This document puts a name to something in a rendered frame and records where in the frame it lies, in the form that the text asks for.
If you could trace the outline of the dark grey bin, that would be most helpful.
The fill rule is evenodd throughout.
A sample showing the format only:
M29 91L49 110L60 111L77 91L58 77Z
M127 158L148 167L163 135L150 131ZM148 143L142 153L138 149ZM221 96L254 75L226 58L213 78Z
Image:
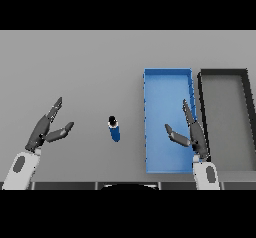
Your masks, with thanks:
M256 112L248 70L201 69L202 122L218 171L256 171Z

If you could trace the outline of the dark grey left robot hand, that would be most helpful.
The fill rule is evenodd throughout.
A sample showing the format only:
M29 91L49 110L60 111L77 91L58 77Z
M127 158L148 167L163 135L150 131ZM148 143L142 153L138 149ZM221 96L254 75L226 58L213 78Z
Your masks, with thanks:
M48 114L43 115L37 122L33 129L29 140L25 146L25 149L30 152L41 147L45 141L48 143L65 138L74 126L73 122L69 122L64 128L60 128L56 131L50 131L50 124L54 121L58 111L62 107L62 98L59 98L56 103L51 107Z

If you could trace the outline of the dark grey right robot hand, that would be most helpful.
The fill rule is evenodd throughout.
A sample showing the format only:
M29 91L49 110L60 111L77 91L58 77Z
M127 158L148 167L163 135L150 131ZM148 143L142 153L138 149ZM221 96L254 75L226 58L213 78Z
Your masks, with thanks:
M190 137L187 138L175 132L168 124L165 124L164 127L166 129L168 137L171 141L176 142L184 147L191 146L193 151L199 156L201 160L206 160L210 156L210 154L208 152L203 129L198 121L193 117L186 100L183 100L182 109L185 114Z

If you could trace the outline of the blue bin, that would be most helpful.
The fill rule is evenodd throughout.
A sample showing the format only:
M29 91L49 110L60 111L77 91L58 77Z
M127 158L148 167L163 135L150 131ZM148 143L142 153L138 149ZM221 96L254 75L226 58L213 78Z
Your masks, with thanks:
M191 174L192 148L172 142L165 124L190 137L183 100L197 119L192 69L145 68L143 79L146 173Z

